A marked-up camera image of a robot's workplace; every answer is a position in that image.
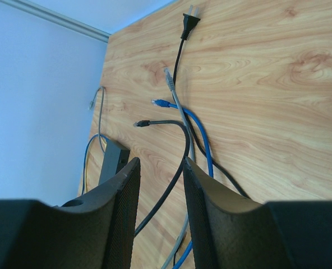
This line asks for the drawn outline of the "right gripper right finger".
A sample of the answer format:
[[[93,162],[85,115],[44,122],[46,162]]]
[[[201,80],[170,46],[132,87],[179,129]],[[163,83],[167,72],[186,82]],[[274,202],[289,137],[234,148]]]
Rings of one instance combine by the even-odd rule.
[[[261,204],[191,159],[183,179],[196,268],[332,268],[332,201]]]

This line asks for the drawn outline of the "black network switch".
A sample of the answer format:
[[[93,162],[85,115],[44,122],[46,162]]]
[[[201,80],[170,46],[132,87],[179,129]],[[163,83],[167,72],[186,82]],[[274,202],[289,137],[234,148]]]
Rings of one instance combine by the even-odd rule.
[[[104,153],[99,183],[101,185],[114,177],[129,160],[130,150],[115,140],[109,140]]]

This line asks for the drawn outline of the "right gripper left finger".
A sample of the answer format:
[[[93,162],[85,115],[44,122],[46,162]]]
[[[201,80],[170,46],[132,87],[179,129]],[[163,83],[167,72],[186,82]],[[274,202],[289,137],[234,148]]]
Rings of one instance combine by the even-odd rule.
[[[0,268],[130,268],[141,164],[62,206],[0,200]]]

